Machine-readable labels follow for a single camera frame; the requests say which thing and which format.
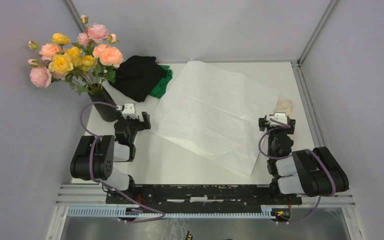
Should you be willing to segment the cream printed ribbon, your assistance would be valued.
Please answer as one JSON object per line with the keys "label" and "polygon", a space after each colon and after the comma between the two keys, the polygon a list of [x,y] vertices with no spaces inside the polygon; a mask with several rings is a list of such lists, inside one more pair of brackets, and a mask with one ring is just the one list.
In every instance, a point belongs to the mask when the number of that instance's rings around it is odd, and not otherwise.
{"label": "cream printed ribbon", "polygon": [[274,113],[285,113],[288,116],[292,113],[293,108],[293,102],[290,99],[282,99],[277,102]]}

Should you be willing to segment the white paper bouquet wrap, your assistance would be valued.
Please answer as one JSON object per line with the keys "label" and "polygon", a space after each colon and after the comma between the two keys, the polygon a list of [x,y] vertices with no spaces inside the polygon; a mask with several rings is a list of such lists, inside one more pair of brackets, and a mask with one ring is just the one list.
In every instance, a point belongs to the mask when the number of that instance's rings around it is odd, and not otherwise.
{"label": "white paper bouquet wrap", "polygon": [[192,60],[160,99],[151,131],[250,175],[259,155],[259,118],[274,112],[279,97],[278,89],[243,73]]}

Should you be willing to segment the peach rose stem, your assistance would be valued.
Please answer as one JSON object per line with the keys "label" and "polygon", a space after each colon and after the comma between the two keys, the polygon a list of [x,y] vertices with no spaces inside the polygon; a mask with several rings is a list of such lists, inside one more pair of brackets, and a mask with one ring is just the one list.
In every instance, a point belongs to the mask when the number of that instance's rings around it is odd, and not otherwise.
{"label": "peach rose stem", "polygon": [[56,54],[62,52],[62,48],[54,43],[47,43],[39,47],[39,45],[29,40],[27,43],[31,50],[38,50],[42,61],[50,61]]}
{"label": "peach rose stem", "polygon": [[116,81],[116,69],[124,60],[122,52],[117,47],[112,46],[116,42],[118,42],[117,36],[112,33],[109,35],[108,44],[99,44],[93,49],[92,54],[97,62],[93,75],[101,78],[101,82],[114,83]]}

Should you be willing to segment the yellow rose stem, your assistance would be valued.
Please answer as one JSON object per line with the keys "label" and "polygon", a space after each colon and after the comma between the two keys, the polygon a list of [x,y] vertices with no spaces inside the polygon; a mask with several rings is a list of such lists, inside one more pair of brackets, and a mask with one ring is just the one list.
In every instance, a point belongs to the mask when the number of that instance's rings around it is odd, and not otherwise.
{"label": "yellow rose stem", "polygon": [[63,49],[70,39],[62,33],[54,33],[51,41],[55,45],[54,55],[48,65],[52,79],[68,83],[77,94],[92,94],[97,87],[91,72],[97,67],[98,61],[90,54],[92,42],[87,33],[79,33],[77,42],[71,48]]}

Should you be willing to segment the pink rose stem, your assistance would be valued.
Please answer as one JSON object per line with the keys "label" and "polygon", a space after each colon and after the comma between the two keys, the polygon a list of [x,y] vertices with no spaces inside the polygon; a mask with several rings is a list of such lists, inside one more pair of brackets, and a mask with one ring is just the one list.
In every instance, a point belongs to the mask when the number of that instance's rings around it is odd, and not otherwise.
{"label": "pink rose stem", "polygon": [[85,27],[85,30],[77,36],[77,42],[81,46],[87,46],[92,41],[94,43],[101,43],[103,40],[107,40],[110,37],[110,32],[105,25],[93,23],[87,26],[89,17],[86,15],[81,15],[79,19]]}

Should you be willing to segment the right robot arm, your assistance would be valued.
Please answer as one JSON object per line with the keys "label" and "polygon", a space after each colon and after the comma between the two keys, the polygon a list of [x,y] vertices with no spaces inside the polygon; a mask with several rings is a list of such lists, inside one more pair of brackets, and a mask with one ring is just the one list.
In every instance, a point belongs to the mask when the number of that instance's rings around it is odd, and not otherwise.
{"label": "right robot arm", "polygon": [[331,197],[349,190],[349,179],[326,146],[293,150],[291,135],[296,121],[284,112],[259,118],[263,136],[259,152],[267,158],[267,170],[273,176],[269,199],[282,204],[289,195]]}

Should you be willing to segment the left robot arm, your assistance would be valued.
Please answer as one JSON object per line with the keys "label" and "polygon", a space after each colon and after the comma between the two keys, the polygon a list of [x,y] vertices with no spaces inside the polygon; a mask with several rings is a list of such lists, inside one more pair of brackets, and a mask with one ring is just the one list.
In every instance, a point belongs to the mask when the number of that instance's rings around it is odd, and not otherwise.
{"label": "left robot arm", "polygon": [[91,181],[95,179],[109,189],[118,189],[118,197],[125,204],[137,198],[133,178],[114,167],[114,162],[132,162],[136,155],[137,133],[151,128],[150,115],[143,111],[143,120],[117,113],[114,134],[103,135],[92,146],[95,137],[82,136],[70,163],[70,174],[74,179]]}

